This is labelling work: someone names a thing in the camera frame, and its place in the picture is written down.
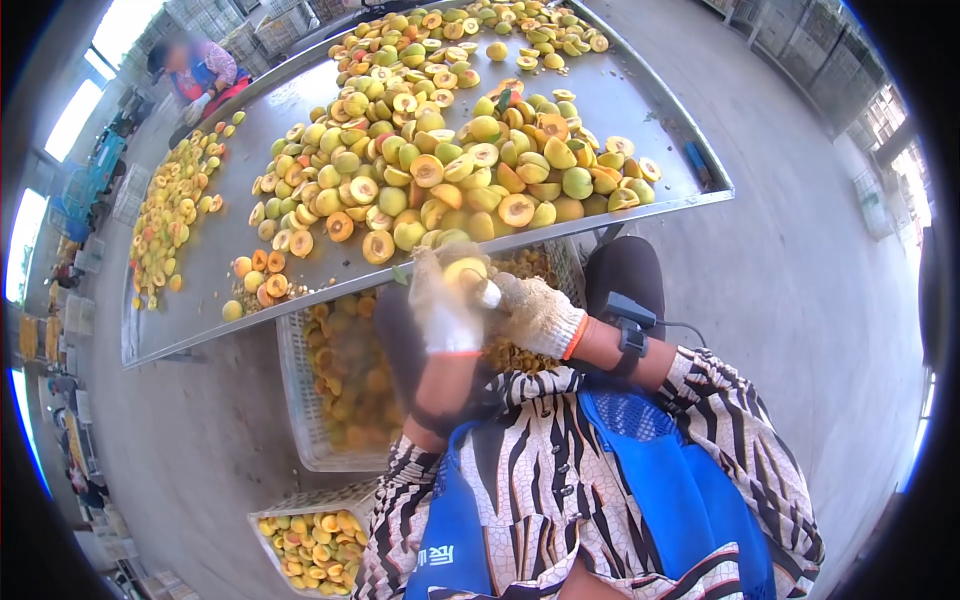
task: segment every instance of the cotton work glove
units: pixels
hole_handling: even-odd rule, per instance
[[[183,114],[183,120],[186,121],[187,125],[196,125],[200,122],[200,117],[204,115],[204,108],[206,105],[210,104],[210,94],[204,92],[200,95],[200,98],[193,101],[189,107],[186,108],[186,112]]]
[[[509,317],[501,335],[517,346],[556,359],[568,359],[584,334],[587,312],[540,277],[517,279],[509,273],[493,277],[503,295],[500,307]]]
[[[427,354],[480,354],[483,318],[468,305],[463,294],[444,283],[444,267],[455,260],[475,257],[490,264],[473,243],[447,244],[437,250],[417,246],[413,250],[414,277],[409,302],[423,333]]]

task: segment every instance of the green leaf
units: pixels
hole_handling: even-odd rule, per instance
[[[513,93],[514,91],[509,87],[500,92],[500,99],[496,101],[496,109],[500,114],[503,114],[510,105],[510,97]]]
[[[394,281],[400,285],[407,285],[407,274],[403,273],[397,267],[391,267],[390,272],[394,274]]]

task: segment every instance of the black cable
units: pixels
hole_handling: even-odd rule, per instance
[[[702,348],[707,347],[707,342],[704,340],[704,334],[700,332],[700,329],[694,327],[693,325],[689,323],[684,323],[682,321],[660,321],[660,323],[668,327],[686,327],[687,329],[691,329],[694,333],[697,334],[697,337],[700,338],[701,347]]]

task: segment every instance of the zebra print shirt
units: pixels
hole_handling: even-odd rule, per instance
[[[554,598],[577,556],[631,598],[742,597],[735,542],[679,581],[661,575],[650,532],[615,455],[598,445],[567,367],[499,375],[510,410],[471,430],[461,451],[488,549],[491,589]],[[750,381],[704,348],[679,348],[657,401],[730,476],[757,516],[777,596],[806,596],[824,560],[806,481]],[[399,598],[417,564],[441,455],[401,438],[380,477],[354,598]],[[431,598],[478,594],[431,590]]]

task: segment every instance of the woman's right hand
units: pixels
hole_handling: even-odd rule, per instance
[[[493,283],[500,288],[500,305],[510,316],[499,327],[500,335],[517,346],[556,359],[567,359],[587,326],[587,313],[576,308],[563,292],[540,277],[517,279],[499,273]]]

